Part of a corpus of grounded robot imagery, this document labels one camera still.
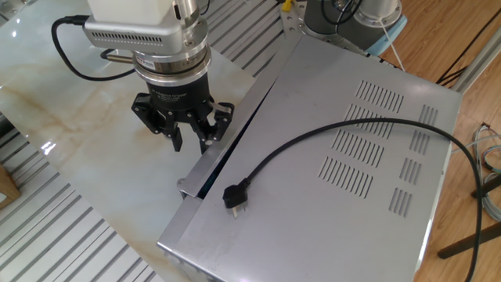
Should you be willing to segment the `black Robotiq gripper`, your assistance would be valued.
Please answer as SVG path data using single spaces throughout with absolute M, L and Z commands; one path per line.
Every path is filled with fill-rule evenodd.
M 175 152 L 182 147 L 178 122 L 188 123 L 200 141 L 203 154 L 213 142 L 224 136 L 232 121 L 232 103 L 212 103 L 207 74 L 180 86 L 158 86 L 147 83 L 149 94 L 139 93 L 132 111 L 156 135 L 171 140 Z

